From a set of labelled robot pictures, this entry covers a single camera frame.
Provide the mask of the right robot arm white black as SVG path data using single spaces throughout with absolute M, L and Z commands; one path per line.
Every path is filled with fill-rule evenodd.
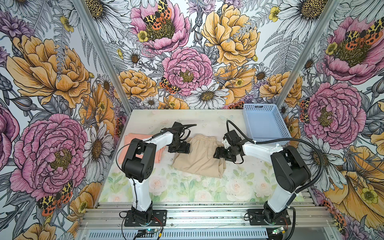
M 287 209 L 301 191 L 300 187 L 311 178 L 312 173 L 298 150 L 290 145 L 281 146 L 282 139 L 256 142 L 242 139 L 232 130 L 223 137 L 223 146 L 217 147 L 215 159 L 235 163 L 237 157 L 254 157 L 272 165 L 277 186 L 264 209 L 254 219 L 261 219 L 267 225 L 277 224 L 286 215 Z

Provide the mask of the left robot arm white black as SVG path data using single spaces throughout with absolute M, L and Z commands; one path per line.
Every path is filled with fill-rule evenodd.
M 164 128 L 159 133 L 140 140 L 134 138 L 128 147 L 120 170 L 125 174 L 131 184 L 133 203 L 127 212 L 124 226 L 160 226 L 166 225 L 166 210 L 154 211 L 153 201 L 150 196 L 148 179 L 153 173 L 155 158 L 158 150 L 167 147 L 169 153 L 189 154 L 191 144 L 186 140 L 190 128 L 196 124 L 183 125 L 174 122 L 170 128 Z

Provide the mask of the beige drawstring garment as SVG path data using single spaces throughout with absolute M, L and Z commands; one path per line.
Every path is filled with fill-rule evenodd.
M 188 143 L 190 153 L 176 154 L 172 167 L 189 174 L 221 179 L 226 170 L 226 161 L 214 158 L 214 154 L 223 144 L 216 137 L 201 134 L 190 138 Z

